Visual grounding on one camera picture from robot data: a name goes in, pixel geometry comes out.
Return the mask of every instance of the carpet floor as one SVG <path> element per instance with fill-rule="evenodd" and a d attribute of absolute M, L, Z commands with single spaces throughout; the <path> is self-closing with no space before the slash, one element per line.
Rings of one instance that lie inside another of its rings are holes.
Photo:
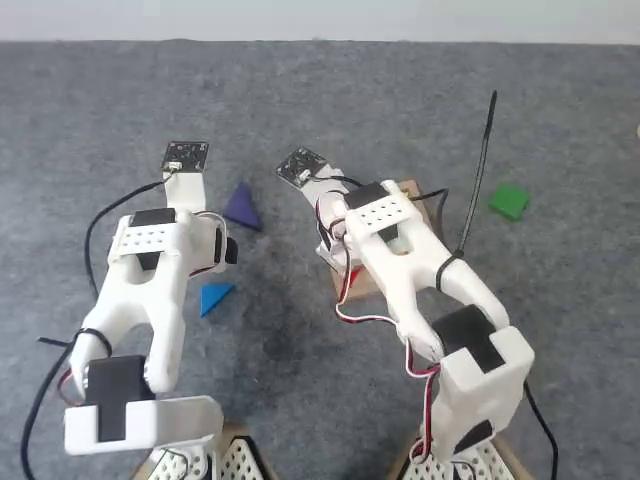
<path fill-rule="evenodd" d="M 313 213 L 274 174 L 303 144 L 362 181 L 449 187 L 461 228 L 486 109 L 499 91 L 466 259 L 536 351 L 530 382 L 560 444 L 563 479 L 635 478 L 640 445 L 640 48 L 411 43 L 0 44 L 0 477 L 18 478 L 28 407 L 54 347 L 92 306 L 82 243 L 93 215 L 159 178 L 169 140 L 209 141 L 208 203 L 247 182 L 265 229 L 233 227 L 240 263 L 192 282 L 176 395 L 209 394 L 248 425 L 282 480 L 383 478 L 417 429 L 421 382 L 385 325 L 332 314 Z M 524 218 L 488 209 L 526 188 Z M 119 215 L 94 235 L 97 278 Z M 237 289 L 200 319 L 199 285 Z M 455 302 L 419 294 L 429 318 Z M 356 313 L 384 312 L 380 298 Z M 148 331 L 119 349 L 140 351 Z M 63 451 L 47 396 L 31 446 L 39 479 L 127 478 L 140 454 Z M 550 448 L 523 403 L 506 432 L 536 478 Z"/>

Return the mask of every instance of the black wire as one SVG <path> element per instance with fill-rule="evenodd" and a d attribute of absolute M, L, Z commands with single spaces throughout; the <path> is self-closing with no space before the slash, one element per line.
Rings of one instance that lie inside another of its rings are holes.
<path fill-rule="evenodd" d="M 29 440 L 31 439 L 31 432 L 33 431 L 33 426 L 36 423 L 36 417 L 38 416 L 38 412 L 40 411 L 40 406 L 42 405 L 42 401 L 44 400 L 44 396 L 53 381 L 53 378 L 60 370 L 60 367 L 67 359 L 71 350 L 73 350 L 73 346 L 76 343 L 74 337 L 73 341 L 69 342 L 65 347 L 58 360 L 51 366 L 51 369 L 44 377 L 40 388 L 38 389 L 38 393 L 36 393 L 35 398 L 33 399 L 33 404 L 31 405 L 31 410 L 29 411 L 29 416 L 27 420 L 24 422 L 24 428 L 22 430 L 22 439 L 20 440 L 20 461 L 22 463 L 22 471 L 24 472 L 24 476 L 27 480 L 35 480 L 33 476 L 33 471 L 31 470 L 31 464 L 29 463 Z"/>
<path fill-rule="evenodd" d="M 93 335 L 98 340 L 100 340 L 107 355 L 109 357 L 111 356 L 111 343 L 109 343 L 109 340 L 107 340 L 107 337 L 105 337 L 102 332 L 93 328 L 81 328 L 75 333 L 73 339 L 70 342 L 61 342 L 59 340 L 51 341 L 52 339 L 46 339 L 43 337 L 38 338 L 38 341 L 40 342 L 48 343 L 49 345 L 54 346 L 62 346 L 64 347 L 64 350 L 60 354 L 58 360 L 56 360 L 55 363 L 51 366 L 51 369 L 49 370 L 47 375 L 44 377 L 44 380 L 42 381 L 42 384 L 40 385 L 40 388 L 38 389 L 38 392 L 33 399 L 33 404 L 31 405 L 31 410 L 29 410 L 27 420 L 24 422 L 22 439 L 20 440 L 20 462 L 22 463 L 22 471 L 27 480 L 35 480 L 33 471 L 31 470 L 31 464 L 29 462 L 29 441 L 31 440 L 31 433 L 33 432 L 33 426 L 36 423 L 38 412 L 40 411 L 40 407 L 42 406 L 42 401 L 44 400 L 44 396 L 47 393 L 47 390 L 51 386 L 51 382 L 58 373 L 58 370 L 60 370 L 60 367 L 73 350 L 78 337 L 83 333 Z"/>
<path fill-rule="evenodd" d="M 467 219 L 464 222 L 462 233 L 460 234 L 460 240 L 458 242 L 457 250 L 464 251 L 464 244 L 469 236 L 469 229 L 471 228 L 471 221 L 473 220 L 473 214 L 476 211 L 478 205 L 478 196 L 480 195 L 480 184 L 482 183 L 482 177 L 484 176 L 484 166 L 487 163 L 487 149 L 489 148 L 489 137 L 491 136 L 491 129 L 493 128 L 493 115 L 496 110 L 496 101 L 498 100 L 498 92 L 493 91 L 491 94 L 491 102 L 489 103 L 489 113 L 487 114 L 487 125 L 484 129 L 484 136 L 482 137 L 482 148 L 480 149 L 480 160 L 478 161 L 478 169 L 476 170 L 476 183 L 473 187 L 473 194 L 471 196 L 471 203 L 469 204 L 469 211 L 467 212 Z"/>
<path fill-rule="evenodd" d="M 526 380 L 524 381 L 524 394 L 526 395 L 527 400 L 529 400 L 529 405 L 531 405 L 531 410 L 533 410 L 533 414 L 538 419 L 540 426 L 544 430 L 544 433 L 549 439 L 549 443 L 551 444 L 551 450 L 553 452 L 553 461 L 551 464 L 551 480 L 556 480 L 558 478 L 558 444 L 556 443 L 556 439 L 553 436 L 551 429 L 549 428 L 549 426 L 547 425 L 547 422 L 542 416 L 542 413 L 540 412 L 540 409 L 538 408 L 538 405 L 536 404 L 536 401 L 533 398 L 533 395 L 531 394 L 531 388 L 529 388 L 529 382 L 527 382 Z"/>
<path fill-rule="evenodd" d="M 163 185 L 167 180 L 169 180 L 169 178 L 171 178 L 171 175 L 163 181 L 153 182 L 148 185 L 143 185 L 142 187 L 136 188 L 133 192 L 128 193 L 124 197 L 119 198 L 115 202 L 100 210 L 98 214 L 93 218 L 93 220 L 91 220 L 89 227 L 87 227 L 87 233 L 84 236 L 84 268 L 87 272 L 87 277 L 89 278 L 89 286 L 91 287 L 91 293 L 93 294 L 94 300 L 98 299 L 98 286 L 96 285 L 96 280 L 93 276 L 93 267 L 91 266 L 91 234 L 93 233 L 94 227 L 102 217 L 104 217 L 114 208 L 119 207 L 123 203 L 131 200 L 133 197 L 140 195 L 141 193 L 153 190 L 154 188 Z"/>
<path fill-rule="evenodd" d="M 449 189 L 441 188 L 440 190 L 434 190 L 433 192 L 425 193 L 423 195 L 417 195 L 415 197 L 409 197 L 409 200 L 412 202 L 417 202 L 420 200 L 427 200 L 429 198 L 437 197 L 440 195 L 440 200 L 438 201 L 438 206 L 436 207 L 436 213 L 433 221 L 433 230 L 436 234 L 436 237 L 442 242 L 442 244 L 446 247 L 447 241 L 444 238 L 444 228 L 443 228 L 443 211 L 444 204 L 447 201 L 447 197 L 449 197 Z"/>
<path fill-rule="evenodd" d="M 344 175 L 331 175 L 330 177 L 309 177 L 311 180 L 322 182 L 323 180 L 338 180 L 340 182 L 347 182 L 356 187 L 362 187 L 362 183 Z"/>

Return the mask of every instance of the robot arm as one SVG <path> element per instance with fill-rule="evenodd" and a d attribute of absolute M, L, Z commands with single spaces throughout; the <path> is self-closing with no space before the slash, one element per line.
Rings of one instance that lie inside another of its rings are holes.
<path fill-rule="evenodd" d="M 445 461 L 490 440 L 515 412 L 533 350 L 465 261 L 453 260 L 437 282 L 451 253 L 395 182 L 330 194 L 346 189 L 337 188 L 335 179 L 319 179 L 341 174 L 336 172 L 306 149 L 278 169 L 315 205 L 319 229 L 341 224 L 328 229 L 333 236 L 318 247 L 320 256 L 343 273 L 348 249 L 350 265 L 366 267 L 385 296 L 401 341 L 439 365 L 438 395 L 430 409 L 436 457 Z M 465 307 L 430 325 L 417 307 L 416 292 L 437 283 Z"/>
<path fill-rule="evenodd" d="M 206 153 L 207 144 L 172 142 L 163 163 L 167 207 L 118 223 L 104 284 L 82 324 L 99 335 L 79 335 L 69 359 L 84 399 L 65 411 L 65 449 L 72 455 L 172 446 L 187 458 L 190 448 L 203 452 L 221 434 L 222 410 L 212 398 L 156 399 L 178 379 L 189 278 L 237 260 L 224 220 L 205 211 Z M 105 342 L 117 346 L 140 324 L 153 330 L 146 357 L 110 357 Z"/>

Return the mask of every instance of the green cube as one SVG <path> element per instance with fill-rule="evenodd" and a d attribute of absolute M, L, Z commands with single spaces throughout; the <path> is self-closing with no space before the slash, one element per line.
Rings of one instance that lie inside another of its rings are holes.
<path fill-rule="evenodd" d="M 489 201 L 489 207 L 509 220 L 519 220 L 529 203 L 529 194 L 514 185 L 499 185 Z"/>

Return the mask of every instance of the circuit board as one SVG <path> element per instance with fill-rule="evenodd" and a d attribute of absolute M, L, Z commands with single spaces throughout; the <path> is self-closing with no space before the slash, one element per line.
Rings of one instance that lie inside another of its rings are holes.
<path fill-rule="evenodd" d="M 276 173 L 287 183 L 302 188 L 309 178 L 315 176 L 326 164 L 327 160 L 317 153 L 305 147 L 298 147 L 276 168 Z"/>
<path fill-rule="evenodd" d="M 162 161 L 162 171 L 202 173 L 208 152 L 207 142 L 169 142 Z"/>

